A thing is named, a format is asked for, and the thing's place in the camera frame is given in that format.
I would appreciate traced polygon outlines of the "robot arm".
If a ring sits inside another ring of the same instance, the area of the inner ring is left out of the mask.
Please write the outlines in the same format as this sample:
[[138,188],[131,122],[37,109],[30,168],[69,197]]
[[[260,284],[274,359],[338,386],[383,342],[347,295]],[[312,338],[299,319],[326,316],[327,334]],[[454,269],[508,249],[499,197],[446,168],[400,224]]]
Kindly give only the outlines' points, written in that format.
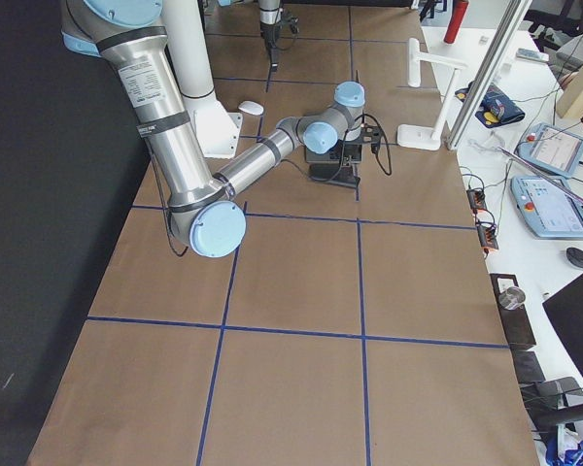
[[[283,6],[280,0],[258,0],[260,36],[269,60],[269,72],[278,71],[280,52],[288,50],[299,34],[298,18]],[[278,44],[282,30],[288,27],[291,44],[282,47]]]
[[170,197],[166,229],[194,252],[223,257],[246,232],[234,199],[298,147],[324,154],[360,133],[365,92],[340,83],[324,111],[286,117],[275,130],[212,173],[196,131],[204,110],[215,109],[218,135],[236,130],[216,98],[199,8],[194,1],[63,1],[65,47],[105,59],[117,73],[139,121],[158,179]]

